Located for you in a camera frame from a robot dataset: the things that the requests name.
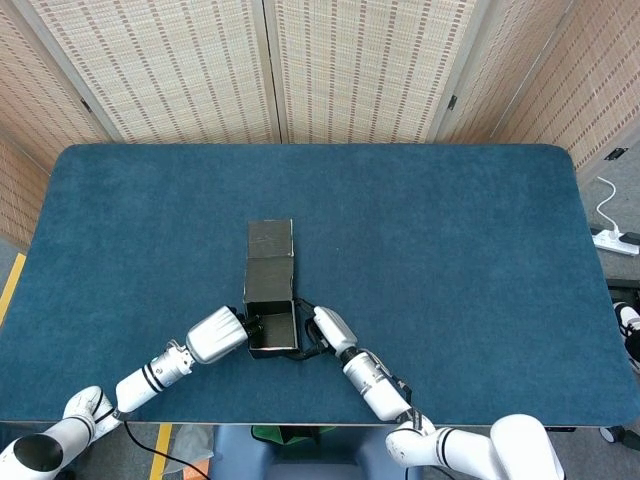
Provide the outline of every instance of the white cable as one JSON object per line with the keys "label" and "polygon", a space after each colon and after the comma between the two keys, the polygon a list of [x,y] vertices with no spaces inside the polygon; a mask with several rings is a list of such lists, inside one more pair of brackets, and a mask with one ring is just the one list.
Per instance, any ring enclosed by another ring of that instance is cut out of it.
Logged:
{"label": "white cable", "polygon": [[620,229],[618,228],[618,224],[616,222],[614,222],[610,217],[606,216],[604,213],[602,213],[600,211],[600,207],[602,207],[605,203],[607,203],[609,200],[611,200],[613,197],[615,197],[615,195],[616,195],[616,186],[612,182],[610,182],[609,180],[606,180],[606,179],[604,179],[602,177],[598,177],[598,180],[600,180],[603,183],[606,183],[611,188],[613,188],[613,192],[611,192],[611,195],[609,195],[607,198],[605,198],[603,201],[601,201],[598,204],[598,206],[596,207],[596,212],[598,212],[600,215],[602,215],[604,218],[606,218],[607,220],[609,220],[613,224],[613,231],[617,235],[617,234],[620,233]]}

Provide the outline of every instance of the table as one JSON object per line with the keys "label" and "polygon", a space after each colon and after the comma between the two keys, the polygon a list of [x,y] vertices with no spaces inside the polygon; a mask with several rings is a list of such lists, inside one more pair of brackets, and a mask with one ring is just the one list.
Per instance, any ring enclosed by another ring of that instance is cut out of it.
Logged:
{"label": "table", "polygon": [[[614,425],[640,397],[571,161],[547,145],[84,145],[51,177],[0,333],[0,421],[54,421],[221,305],[249,220],[293,218],[295,289],[435,423]],[[241,347],[136,420],[374,424],[329,355]]]}

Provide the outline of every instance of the open box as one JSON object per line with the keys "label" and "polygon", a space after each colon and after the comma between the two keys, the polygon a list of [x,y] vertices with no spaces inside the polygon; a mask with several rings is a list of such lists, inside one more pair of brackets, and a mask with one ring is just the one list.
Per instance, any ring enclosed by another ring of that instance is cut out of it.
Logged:
{"label": "open box", "polygon": [[249,340],[252,356],[298,351],[293,299],[293,221],[249,222],[249,250],[244,285],[247,318],[257,318],[262,332]]}

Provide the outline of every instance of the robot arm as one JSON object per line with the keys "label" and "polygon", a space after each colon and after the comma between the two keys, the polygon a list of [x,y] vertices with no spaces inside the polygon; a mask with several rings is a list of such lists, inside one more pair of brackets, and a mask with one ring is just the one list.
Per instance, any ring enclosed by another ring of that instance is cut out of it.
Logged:
{"label": "robot arm", "polygon": [[74,395],[63,419],[44,433],[27,435],[0,453],[0,478],[51,480],[92,442],[122,424],[137,408],[191,373],[196,363],[213,363],[255,333],[227,308],[214,312],[187,334],[186,346],[169,342],[165,352],[116,386],[117,406],[99,387]]}
{"label": "robot arm", "polygon": [[314,308],[314,321],[343,365],[342,371],[382,421],[400,426],[387,436],[387,451],[404,467],[444,466],[483,480],[564,480],[542,424],[510,415],[491,428],[490,438],[453,428],[436,429],[402,398],[378,357],[356,347],[358,339],[336,312]]}

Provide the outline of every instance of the black cable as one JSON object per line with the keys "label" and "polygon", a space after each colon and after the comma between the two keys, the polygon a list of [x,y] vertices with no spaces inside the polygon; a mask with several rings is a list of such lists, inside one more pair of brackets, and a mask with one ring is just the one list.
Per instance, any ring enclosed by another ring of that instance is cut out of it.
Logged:
{"label": "black cable", "polygon": [[443,474],[447,478],[450,478],[451,480],[456,480],[454,477],[451,476],[451,474],[449,472],[447,472],[446,470],[444,470],[444,469],[442,469],[440,467],[434,467],[432,465],[431,468],[433,468],[434,470],[439,471],[441,474]]}
{"label": "black cable", "polygon": [[209,477],[209,475],[204,473],[198,467],[190,464],[189,462],[185,462],[184,460],[180,460],[179,458],[172,457],[171,455],[167,455],[166,453],[159,452],[158,450],[146,447],[143,444],[141,444],[138,440],[136,440],[136,437],[133,436],[133,433],[131,433],[131,430],[129,429],[129,422],[126,422],[126,421],[124,422],[124,428],[127,431],[127,434],[129,435],[129,438],[131,439],[131,441],[133,443],[135,443],[137,446],[139,446],[141,449],[146,450],[147,452],[155,453],[155,454],[160,455],[161,457],[167,458],[169,460],[173,460],[174,462],[181,463],[183,465],[186,465],[187,467],[191,467],[196,472],[198,472],[200,475],[202,475],[204,478],[206,478],[207,480],[211,480],[211,477]]}

